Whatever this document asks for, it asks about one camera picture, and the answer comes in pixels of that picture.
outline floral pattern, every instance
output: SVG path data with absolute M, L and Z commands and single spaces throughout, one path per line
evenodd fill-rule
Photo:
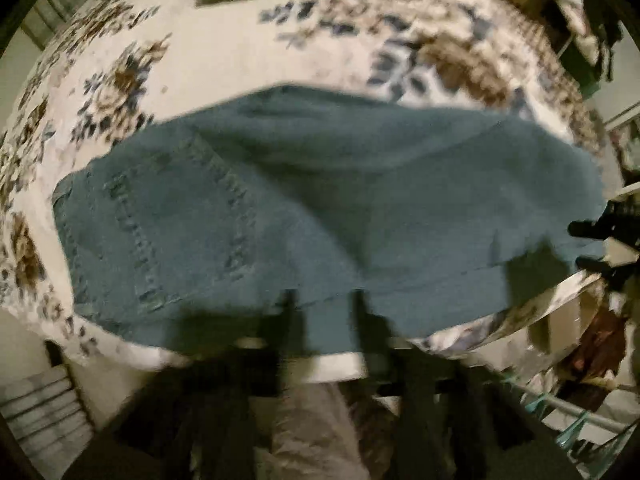
M 68 272 L 47 267 L 65 261 L 49 243 L 57 183 L 151 122 L 283 80 L 500 108 L 596 153 L 543 40 L 502 0 L 90 0 L 46 47 L 0 136 L 0 306 L 72 358 L 179 364 L 76 315 Z

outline floral bedsheet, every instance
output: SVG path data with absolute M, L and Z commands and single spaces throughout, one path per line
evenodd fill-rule
M 407 107 L 506 110 L 597 152 L 575 82 L 540 26 L 503 0 L 90 0 L 47 46 L 2 134 L 1 307 L 72 358 L 103 354 L 140 368 L 182 362 L 76 316 L 52 192 L 150 123 L 283 82 Z M 475 343 L 513 331 L 592 281 L 574 276 L 551 296 L 454 328 L 434 346 L 470 330 Z

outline teal fabric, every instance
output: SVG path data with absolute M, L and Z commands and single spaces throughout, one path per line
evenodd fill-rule
M 149 126 L 54 194 L 76 312 L 187 353 L 286 288 L 316 353 L 357 349 L 354 288 L 407 337 L 499 312 L 595 254 L 566 226 L 603 208 L 589 155 L 531 122 L 291 86 Z

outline bed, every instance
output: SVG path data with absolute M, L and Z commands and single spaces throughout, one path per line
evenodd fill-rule
M 46 47 L 2 134 L 2 308 L 77 360 L 184 362 L 74 313 L 52 194 L 148 124 L 283 82 L 407 107 L 507 110 L 600 154 L 577 84 L 542 26 L 504 0 L 90 0 Z M 420 342 L 444 351 L 495 340 L 595 281 L 578 273 L 524 306 Z M 325 371 L 336 356 L 326 358 Z M 340 369 L 318 380 L 357 376 L 362 359 L 348 356 Z

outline floral fabric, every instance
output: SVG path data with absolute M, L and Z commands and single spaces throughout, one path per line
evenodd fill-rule
M 507 110 L 596 153 L 579 95 L 558 89 L 570 80 L 546 68 L 548 41 L 532 47 L 518 14 L 501 0 L 90 0 L 43 52 L 2 134 L 1 307 L 72 358 L 182 362 L 74 313 L 52 194 L 149 123 L 258 88 Z

